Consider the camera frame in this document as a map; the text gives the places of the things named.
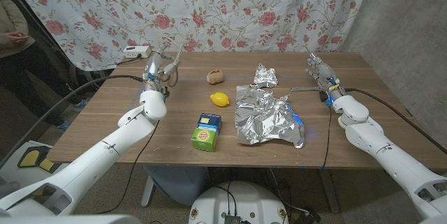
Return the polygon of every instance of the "sleeve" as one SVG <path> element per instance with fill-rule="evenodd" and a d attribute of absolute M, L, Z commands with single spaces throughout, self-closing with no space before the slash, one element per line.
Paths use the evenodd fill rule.
<path fill-rule="evenodd" d="M 9 40 L 5 33 L 0 33 L 0 49 L 13 47 L 14 44 Z"/>
<path fill-rule="evenodd" d="M 9 20 L 14 24 L 14 30 L 28 35 L 28 23 L 20 9 L 11 0 L 0 0 L 1 5 L 8 14 Z"/>

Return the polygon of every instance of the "small box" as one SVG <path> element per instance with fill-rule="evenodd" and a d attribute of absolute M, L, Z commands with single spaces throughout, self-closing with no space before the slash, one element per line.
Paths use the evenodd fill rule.
<path fill-rule="evenodd" d="M 216 150 L 217 138 L 222 127 L 220 115 L 202 113 L 193 137 L 193 147 L 204 151 Z"/>
<path fill-rule="evenodd" d="M 126 49 L 123 50 L 127 59 L 137 58 L 138 54 L 141 54 L 141 58 L 147 58 L 151 52 L 149 46 L 127 46 Z"/>

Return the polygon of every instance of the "person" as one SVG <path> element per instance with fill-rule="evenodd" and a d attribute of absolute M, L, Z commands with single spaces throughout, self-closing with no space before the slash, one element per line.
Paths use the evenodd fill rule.
<path fill-rule="evenodd" d="M 44 81 L 53 91 L 64 97 L 71 91 L 59 76 L 43 49 L 28 35 L 28 24 L 19 8 L 11 0 L 0 0 L 0 85 L 13 92 L 37 117 L 50 107 L 38 95 L 27 71 Z M 87 100 L 74 95 L 68 101 L 76 111 L 82 110 Z M 70 122 L 51 114 L 46 121 L 64 132 Z"/>

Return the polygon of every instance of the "wooden table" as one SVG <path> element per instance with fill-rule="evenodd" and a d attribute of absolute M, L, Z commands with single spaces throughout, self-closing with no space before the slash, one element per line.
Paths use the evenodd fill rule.
<path fill-rule="evenodd" d="M 396 107 L 411 119 L 379 76 L 359 54 L 319 53 L 337 73 L 345 87 L 368 91 Z M 320 102 L 317 91 L 290 92 L 291 87 L 315 87 L 316 81 L 306 72 L 308 53 L 268 52 L 203 52 L 182 55 L 177 86 L 169 88 L 166 101 L 168 114 L 160 121 L 150 143 L 138 159 L 144 165 L 199 165 L 238 167 L 309 167 L 323 165 L 328 143 L 329 109 Z M 113 75 L 142 74 L 145 60 L 123 64 Z M 305 146 L 295 149 L 289 142 L 271 140 L 248 146 L 236 142 L 236 86 L 253 83 L 259 63 L 274 68 L 279 80 L 273 89 L 275 97 L 290 94 L 289 103 L 305 124 Z M 225 82 L 209 85 L 208 72 L 222 69 Z M 96 142 L 117 129 L 118 119 L 138 105 L 140 83 L 130 79 L 108 80 L 96 92 L 86 108 L 49 153 L 54 162 L 71 162 Z M 230 105 L 217 107 L 210 100 L 215 92 L 224 92 Z M 387 107 L 370 97 L 351 93 L 366 105 L 371 117 L 383 126 L 385 134 L 403 150 L 428 168 L 445 170 L 447 155 L 417 133 Z M 192 147 L 191 136 L 200 113 L 220 114 L 222 130 L 215 152 L 199 151 Z M 380 165 L 369 155 L 351 145 L 337 123 L 339 114 L 332 112 L 327 168 L 372 169 Z M 133 163 L 145 145 L 141 141 L 123 155 L 119 163 Z"/>

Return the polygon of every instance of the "human hand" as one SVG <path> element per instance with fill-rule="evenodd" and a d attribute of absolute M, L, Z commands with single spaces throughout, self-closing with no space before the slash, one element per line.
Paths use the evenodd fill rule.
<path fill-rule="evenodd" d="M 8 32 L 5 34 L 14 45 L 19 45 L 19 44 L 23 43 L 24 41 L 28 40 L 28 38 L 30 37 L 30 36 L 25 36 L 23 33 L 20 33 L 19 31 Z"/>

